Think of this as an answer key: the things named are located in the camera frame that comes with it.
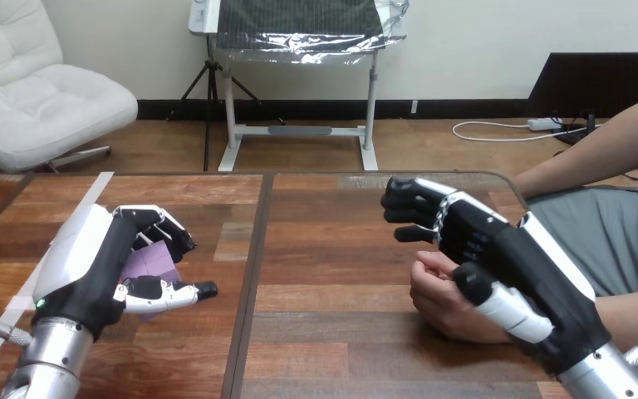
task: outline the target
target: human arm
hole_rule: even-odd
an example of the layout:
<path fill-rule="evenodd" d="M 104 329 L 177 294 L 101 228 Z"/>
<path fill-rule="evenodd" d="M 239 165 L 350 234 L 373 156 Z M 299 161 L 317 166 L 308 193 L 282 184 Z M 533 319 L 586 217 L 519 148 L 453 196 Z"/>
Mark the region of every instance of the human arm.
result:
<path fill-rule="evenodd" d="M 525 198 L 579 187 L 638 168 L 638 104 L 569 150 L 517 175 Z"/>
<path fill-rule="evenodd" d="M 505 343 L 509 337 L 478 313 L 450 280 L 458 266 L 441 252 L 418 252 L 412 265 L 410 296 L 427 322 L 453 339 Z M 596 299 L 613 342 L 623 352 L 638 345 L 638 293 Z"/>
<path fill-rule="evenodd" d="M 638 344 L 638 293 L 598 298 L 596 308 L 621 351 Z"/>
<path fill-rule="evenodd" d="M 506 343 L 505 330 L 479 313 L 451 281 L 457 268 L 441 252 L 417 253 L 410 270 L 410 296 L 418 312 L 446 337 L 480 343 Z"/>

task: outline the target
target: chair leg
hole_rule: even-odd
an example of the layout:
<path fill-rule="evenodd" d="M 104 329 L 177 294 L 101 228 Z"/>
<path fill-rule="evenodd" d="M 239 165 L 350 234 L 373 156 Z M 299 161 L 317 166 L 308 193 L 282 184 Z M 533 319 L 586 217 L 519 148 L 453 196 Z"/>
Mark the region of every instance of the chair leg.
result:
<path fill-rule="evenodd" d="M 106 146 L 106 147 L 92 148 L 91 150 L 73 152 L 69 155 L 65 155 L 60 158 L 51 160 L 50 162 L 47 163 L 47 166 L 49 166 L 54 171 L 57 171 L 57 168 L 59 168 L 60 166 L 68 165 L 68 164 L 71 164 L 72 162 L 77 162 L 78 160 L 84 160 L 87 158 L 91 158 L 92 156 L 97 156 L 102 154 L 110 155 L 111 147 Z"/>

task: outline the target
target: white tape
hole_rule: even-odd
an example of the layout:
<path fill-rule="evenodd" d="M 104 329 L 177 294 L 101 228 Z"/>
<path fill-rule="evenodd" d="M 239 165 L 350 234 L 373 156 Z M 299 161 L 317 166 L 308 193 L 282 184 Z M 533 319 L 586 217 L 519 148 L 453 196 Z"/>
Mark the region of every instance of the white tape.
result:
<path fill-rule="evenodd" d="M 31 295 L 16 295 L 11 298 L 11 302 L 9 302 L 6 306 L 6 310 L 35 310 L 35 303 L 32 302 Z"/>
<path fill-rule="evenodd" d="M 94 183 L 91 185 L 86 194 L 84 194 L 84 197 L 81 199 L 75 210 L 83 206 L 96 203 L 96 200 L 99 199 L 99 195 L 101 195 L 101 192 L 104 191 L 106 185 L 109 184 L 109 181 L 111 180 L 111 177 L 113 177 L 113 175 L 114 172 L 101 172 L 96 180 L 94 180 Z M 42 259 L 37 264 L 35 269 L 33 269 L 30 277 L 28 277 L 28 280 L 26 280 L 21 289 L 18 290 L 18 294 L 16 294 L 16 296 L 13 297 L 8 303 L 8 306 L 6 306 L 6 310 L 0 317 L 0 322 L 12 326 L 18 322 L 18 319 L 21 318 L 26 310 L 35 309 L 35 306 L 32 303 L 32 291 L 35 288 L 37 276 L 40 273 L 41 266 Z"/>

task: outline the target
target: white wall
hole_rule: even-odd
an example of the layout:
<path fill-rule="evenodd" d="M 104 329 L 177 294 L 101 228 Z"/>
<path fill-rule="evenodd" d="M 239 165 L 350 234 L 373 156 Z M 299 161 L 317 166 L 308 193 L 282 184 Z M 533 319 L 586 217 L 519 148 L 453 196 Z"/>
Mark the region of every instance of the white wall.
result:
<path fill-rule="evenodd" d="M 140 99 L 179 98 L 203 65 L 190 0 L 43 2 L 65 62 Z M 407 22 L 408 38 L 380 52 L 381 99 L 526 98 L 549 52 L 638 52 L 638 0 L 412 0 Z M 365 98 L 367 69 L 234 64 L 259 97 L 283 100 Z"/>

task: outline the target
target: white power cable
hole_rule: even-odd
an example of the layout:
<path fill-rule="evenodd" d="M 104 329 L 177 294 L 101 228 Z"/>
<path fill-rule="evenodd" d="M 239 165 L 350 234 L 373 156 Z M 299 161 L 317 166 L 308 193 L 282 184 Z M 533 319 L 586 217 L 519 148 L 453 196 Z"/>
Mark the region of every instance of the white power cable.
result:
<path fill-rule="evenodd" d="M 460 135 L 456 129 L 459 128 L 460 126 L 464 126 L 464 125 L 489 125 L 489 126 L 500 126 L 500 127 L 509 127 L 511 129 L 526 129 L 528 128 L 528 125 L 505 125 L 503 123 L 494 123 L 494 122 L 480 122 L 480 121 L 469 121 L 469 122 L 461 122 L 458 125 L 454 126 L 453 129 L 451 129 L 451 131 L 458 137 L 464 139 L 464 140 L 471 140 L 471 141 L 498 141 L 498 142 L 513 142 L 513 141 L 531 141 L 531 140 L 539 140 L 539 139 L 546 139 L 548 137 L 554 137 L 557 135 L 567 135 L 569 133 L 575 133 L 577 131 L 584 131 L 586 128 L 582 127 L 580 129 L 574 129 L 572 131 L 560 131 L 558 133 L 552 133 L 549 135 L 535 135 L 534 137 L 525 137 L 522 139 L 485 139 L 482 137 L 468 137 L 466 135 Z"/>

